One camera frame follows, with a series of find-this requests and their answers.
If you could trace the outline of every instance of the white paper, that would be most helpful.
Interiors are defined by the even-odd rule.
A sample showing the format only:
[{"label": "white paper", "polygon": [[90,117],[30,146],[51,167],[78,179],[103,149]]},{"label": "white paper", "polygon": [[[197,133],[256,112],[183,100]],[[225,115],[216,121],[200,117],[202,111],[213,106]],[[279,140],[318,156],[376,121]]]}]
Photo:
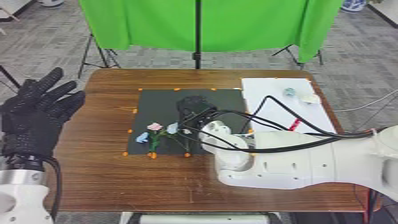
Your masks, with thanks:
[{"label": "white paper", "polygon": [[[295,113],[302,118],[328,132],[335,133],[332,122],[327,116],[327,112],[321,104],[307,104],[302,102],[300,97],[314,94],[311,82],[302,78],[247,78],[241,79],[243,86],[243,98],[247,103],[248,113],[252,114],[264,96],[272,95],[284,105],[291,108]],[[295,89],[295,96],[284,96],[284,89]],[[286,128],[291,127],[295,122],[295,117],[272,101],[266,100],[263,109],[257,113],[257,116],[277,122]],[[254,131],[270,131],[275,130],[256,122],[250,123]],[[296,129],[300,133],[316,133],[316,131],[300,123]]]}]

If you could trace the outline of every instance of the green backdrop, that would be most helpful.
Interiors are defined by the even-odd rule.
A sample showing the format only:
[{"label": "green backdrop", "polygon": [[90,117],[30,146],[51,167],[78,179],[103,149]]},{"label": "green backdrop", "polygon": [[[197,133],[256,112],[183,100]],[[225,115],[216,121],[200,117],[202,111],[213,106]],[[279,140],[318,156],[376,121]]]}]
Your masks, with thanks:
[{"label": "green backdrop", "polygon": [[[321,47],[343,0],[202,0],[202,51]],[[80,0],[101,48],[195,50],[195,0]]]}]

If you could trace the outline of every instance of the black glove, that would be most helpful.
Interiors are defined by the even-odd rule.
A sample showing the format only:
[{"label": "black glove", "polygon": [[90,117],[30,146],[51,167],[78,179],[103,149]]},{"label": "black glove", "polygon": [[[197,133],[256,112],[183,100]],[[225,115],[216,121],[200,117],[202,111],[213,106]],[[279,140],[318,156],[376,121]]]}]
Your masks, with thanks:
[{"label": "black glove", "polygon": [[55,68],[39,82],[28,79],[17,95],[0,107],[3,156],[16,153],[53,156],[62,126],[85,100],[83,91],[60,99],[76,88],[74,81],[48,91],[62,76],[62,69]]}]

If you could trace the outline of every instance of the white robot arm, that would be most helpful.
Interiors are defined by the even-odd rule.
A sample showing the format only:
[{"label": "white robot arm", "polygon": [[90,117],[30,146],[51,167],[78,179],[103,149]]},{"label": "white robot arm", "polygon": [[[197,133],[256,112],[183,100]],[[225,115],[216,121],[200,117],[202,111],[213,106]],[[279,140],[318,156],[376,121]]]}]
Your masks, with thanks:
[{"label": "white robot arm", "polygon": [[0,224],[53,223],[42,207],[48,195],[44,179],[42,171],[0,171]]},{"label": "white robot arm", "polygon": [[[231,134],[220,121],[200,129],[238,148],[277,148],[305,144],[325,137],[289,131]],[[199,134],[200,141],[229,147],[213,136]],[[353,183],[375,189],[398,201],[398,126],[373,136],[343,139],[318,147],[280,152],[247,153],[227,151],[208,144],[202,148],[215,155],[218,180],[225,185],[298,189],[327,182]]]}]

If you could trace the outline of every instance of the wooden table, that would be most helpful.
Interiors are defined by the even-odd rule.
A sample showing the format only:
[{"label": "wooden table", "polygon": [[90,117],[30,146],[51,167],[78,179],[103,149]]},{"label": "wooden table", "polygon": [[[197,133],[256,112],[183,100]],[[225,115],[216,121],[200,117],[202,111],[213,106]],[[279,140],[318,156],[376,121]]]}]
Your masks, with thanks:
[{"label": "wooden table", "polygon": [[[303,71],[97,70],[85,88],[87,103],[65,125],[57,147],[62,211],[362,211],[351,184],[319,184],[298,190],[231,187],[216,180],[213,155],[188,159],[161,155],[154,161],[144,155],[122,156],[138,88],[240,88],[240,78],[248,77],[312,81],[341,131],[319,87]],[[357,187],[355,191],[366,202],[367,189]]]}]

